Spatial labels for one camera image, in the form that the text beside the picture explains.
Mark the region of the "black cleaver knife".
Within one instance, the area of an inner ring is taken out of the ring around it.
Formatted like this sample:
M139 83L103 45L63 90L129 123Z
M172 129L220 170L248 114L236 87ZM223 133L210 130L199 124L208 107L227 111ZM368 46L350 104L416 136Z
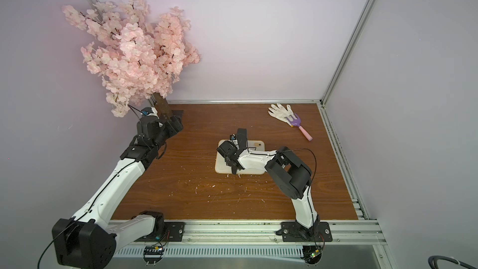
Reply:
M241 155L242 152L248 148L247 130L245 128L239 128L235 136L238 145L237 154Z

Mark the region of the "white cutting board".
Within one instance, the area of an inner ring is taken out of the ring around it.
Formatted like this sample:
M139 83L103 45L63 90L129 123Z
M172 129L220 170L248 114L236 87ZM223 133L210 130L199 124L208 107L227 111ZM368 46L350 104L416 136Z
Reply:
M252 153L264 153L265 152L265 143L258 140L248 140L248 147ZM218 174L232 174L232 167L226 165L225 158L217 152L215 159L214 170ZM236 174L250 174L250 175L261 175L265 173L264 166L259 168L259 165L253 165L246 169L238 169Z

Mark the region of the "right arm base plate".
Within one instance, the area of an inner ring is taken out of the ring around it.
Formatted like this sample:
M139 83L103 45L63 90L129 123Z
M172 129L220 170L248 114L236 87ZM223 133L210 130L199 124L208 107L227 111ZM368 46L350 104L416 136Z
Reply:
M332 242L332 232L328 222L315 222L311 228L305 228L298 222L282 222L276 235L284 242Z

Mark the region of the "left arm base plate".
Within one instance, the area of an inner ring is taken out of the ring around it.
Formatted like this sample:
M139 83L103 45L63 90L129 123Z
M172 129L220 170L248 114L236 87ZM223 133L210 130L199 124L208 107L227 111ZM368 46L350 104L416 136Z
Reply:
M152 232L138 239L138 242L181 242L184 236L185 222L166 221L162 231Z

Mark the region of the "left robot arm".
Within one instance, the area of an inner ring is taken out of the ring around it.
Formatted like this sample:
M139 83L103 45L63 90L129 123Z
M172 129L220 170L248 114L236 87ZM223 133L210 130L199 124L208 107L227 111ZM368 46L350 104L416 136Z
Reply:
M182 116L181 110L174 110L170 117L154 111L140 117L137 134L107 180L71 218L59 219L53 226L51 244L59 265L103 269L118 250L135 240L164 239L166 226L160 212L144 211L116 227L108 225L132 185L162 157L159 149L183 130Z

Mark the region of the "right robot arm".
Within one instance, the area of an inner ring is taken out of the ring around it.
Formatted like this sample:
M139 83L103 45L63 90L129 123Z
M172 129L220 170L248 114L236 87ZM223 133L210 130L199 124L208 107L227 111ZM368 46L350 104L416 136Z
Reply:
M314 234L320 217L312 201L312 170L292 150L282 147L255 152L236 141L226 140L219 145L217 153L232 174L249 169L268 173L282 193L291 199L300 229Z

